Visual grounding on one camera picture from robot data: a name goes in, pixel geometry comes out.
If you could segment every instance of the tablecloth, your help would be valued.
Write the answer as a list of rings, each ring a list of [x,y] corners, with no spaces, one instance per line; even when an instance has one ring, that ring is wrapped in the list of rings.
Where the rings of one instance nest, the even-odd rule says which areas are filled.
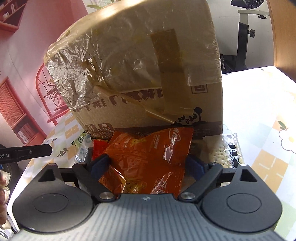
[[[223,133],[237,133],[246,164],[275,192],[283,205],[275,229],[283,238],[296,238],[296,83],[270,66],[223,75]],[[53,147],[50,157],[32,159],[8,204],[48,163],[60,168],[74,164],[76,148],[71,145],[83,132],[68,113],[44,143]]]

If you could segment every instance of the gray ribbed surface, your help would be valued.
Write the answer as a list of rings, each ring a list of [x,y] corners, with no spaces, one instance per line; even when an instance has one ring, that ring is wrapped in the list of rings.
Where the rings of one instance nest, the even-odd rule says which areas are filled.
[[[236,235],[212,226],[194,204],[176,201],[171,194],[129,195],[99,204],[79,227],[59,234],[21,231],[13,241],[276,241],[272,231]]]

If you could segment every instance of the clear plastic bag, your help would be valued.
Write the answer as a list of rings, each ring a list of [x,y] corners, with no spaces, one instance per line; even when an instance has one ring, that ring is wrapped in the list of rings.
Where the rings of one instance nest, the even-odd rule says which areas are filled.
[[[224,168],[237,168],[244,163],[236,133],[204,137],[201,145],[198,157],[206,163],[217,162]]]
[[[93,146],[94,143],[91,139],[90,134],[86,134],[86,136],[83,139],[83,142],[80,145],[78,153],[75,156],[75,163],[91,162]]]

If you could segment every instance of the exercise bike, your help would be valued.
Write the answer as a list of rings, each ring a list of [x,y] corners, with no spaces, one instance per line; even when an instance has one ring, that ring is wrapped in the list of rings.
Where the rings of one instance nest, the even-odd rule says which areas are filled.
[[[258,8],[262,5],[264,0],[232,0],[231,5],[236,7],[242,7],[246,9],[238,10],[239,13],[239,37],[237,44],[236,55],[223,55],[220,54],[222,74],[228,74],[231,72],[242,71],[248,69],[245,62],[247,56],[248,38],[255,38],[255,30],[250,29],[248,25],[249,14],[259,15],[258,18],[266,19],[265,16],[269,16],[269,12],[263,12],[258,10],[251,10]]]

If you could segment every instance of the flower pattern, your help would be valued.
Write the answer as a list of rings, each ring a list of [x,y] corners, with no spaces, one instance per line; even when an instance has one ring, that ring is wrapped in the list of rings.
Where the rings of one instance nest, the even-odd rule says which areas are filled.
[[[279,137],[281,138],[282,148],[296,153],[296,129],[287,128],[281,121],[279,121],[279,124],[281,125]]]

